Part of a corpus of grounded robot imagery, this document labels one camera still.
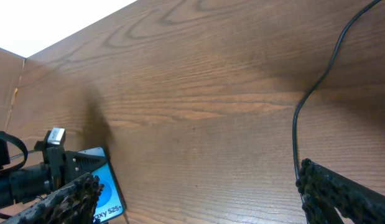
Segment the blue circle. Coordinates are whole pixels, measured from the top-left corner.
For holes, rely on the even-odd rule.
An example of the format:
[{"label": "blue circle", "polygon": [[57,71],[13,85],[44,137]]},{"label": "blue circle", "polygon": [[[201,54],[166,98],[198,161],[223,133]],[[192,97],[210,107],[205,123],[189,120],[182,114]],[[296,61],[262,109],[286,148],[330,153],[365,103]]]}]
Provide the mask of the blue circle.
[{"label": "blue circle", "polygon": [[104,185],[104,189],[101,192],[100,197],[98,198],[97,208],[104,206],[107,202],[109,202],[112,196],[112,189],[110,184],[107,183],[107,181],[105,180],[100,180],[100,184]]}]

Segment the silver metal part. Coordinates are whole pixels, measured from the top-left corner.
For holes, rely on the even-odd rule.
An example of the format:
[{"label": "silver metal part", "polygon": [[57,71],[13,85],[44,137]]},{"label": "silver metal part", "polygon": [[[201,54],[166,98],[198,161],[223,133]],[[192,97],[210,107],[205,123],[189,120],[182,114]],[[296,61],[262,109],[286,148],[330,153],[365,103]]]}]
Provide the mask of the silver metal part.
[{"label": "silver metal part", "polygon": [[53,128],[47,139],[48,144],[63,146],[65,142],[65,128]]}]

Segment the white background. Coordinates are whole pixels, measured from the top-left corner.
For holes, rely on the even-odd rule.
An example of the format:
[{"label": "white background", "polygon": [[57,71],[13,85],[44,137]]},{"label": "white background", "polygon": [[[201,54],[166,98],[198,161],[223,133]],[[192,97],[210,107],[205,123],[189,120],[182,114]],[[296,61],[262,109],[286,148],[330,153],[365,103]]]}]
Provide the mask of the white background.
[{"label": "white background", "polygon": [[0,0],[0,48],[29,57],[136,0]]}]

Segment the black wire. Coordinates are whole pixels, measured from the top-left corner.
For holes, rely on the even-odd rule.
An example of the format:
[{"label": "black wire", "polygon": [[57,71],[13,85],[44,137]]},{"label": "black wire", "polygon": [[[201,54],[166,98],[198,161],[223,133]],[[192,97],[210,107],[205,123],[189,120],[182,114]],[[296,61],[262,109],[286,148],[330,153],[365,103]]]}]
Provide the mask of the black wire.
[{"label": "black wire", "polygon": [[366,11],[371,9],[374,5],[379,3],[381,0],[374,0],[371,3],[369,3],[367,6],[365,6],[360,12],[358,12],[344,27],[343,31],[341,32],[339,39],[337,40],[335,49],[333,50],[332,57],[330,58],[329,64],[323,75],[318,79],[318,81],[309,89],[309,91],[304,95],[304,97],[300,100],[298,103],[296,110],[294,112],[293,116],[293,125],[292,125],[292,142],[293,142],[293,160],[294,160],[294,171],[296,174],[296,179],[298,180],[299,177],[299,157],[297,154],[297,118],[299,116],[300,109],[303,107],[305,101],[307,98],[311,95],[311,93],[321,84],[321,82],[325,79],[325,77],[328,75],[330,69],[332,68],[333,64],[335,63],[337,53],[339,52],[341,42],[343,41],[348,29],[353,25],[353,23],[360,17],[362,14],[364,14]]},{"label": "black wire", "polygon": [[[36,150],[29,150],[29,151],[28,151],[28,154],[31,154],[31,153],[34,153],[34,152],[37,152],[37,151],[36,151]],[[15,156],[11,156],[11,157],[10,157],[10,160],[20,158],[21,156],[23,156],[23,153],[17,154],[17,155],[15,155]]]},{"label": "black wire", "polygon": [[10,216],[10,215],[6,215],[6,214],[3,214],[3,213],[0,213],[0,218],[1,218],[1,219],[9,219],[9,218],[11,218],[11,216]]}]

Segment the wooden surface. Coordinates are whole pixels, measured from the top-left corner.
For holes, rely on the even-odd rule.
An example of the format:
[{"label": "wooden surface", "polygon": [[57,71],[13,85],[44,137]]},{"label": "wooden surface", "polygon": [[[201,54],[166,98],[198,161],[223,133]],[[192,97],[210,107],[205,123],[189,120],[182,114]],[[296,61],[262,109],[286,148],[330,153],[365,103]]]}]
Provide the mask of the wooden surface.
[{"label": "wooden surface", "polygon": [[[294,108],[367,3],[139,0],[28,58],[8,131],[107,146],[129,223],[304,223]],[[299,146],[385,195],[385,1],[301,111]]]},{"label": "wooden surface", "polygon": [[0,131],[6,129],[12,98],[19,83],[24,59],[0,49]]}]

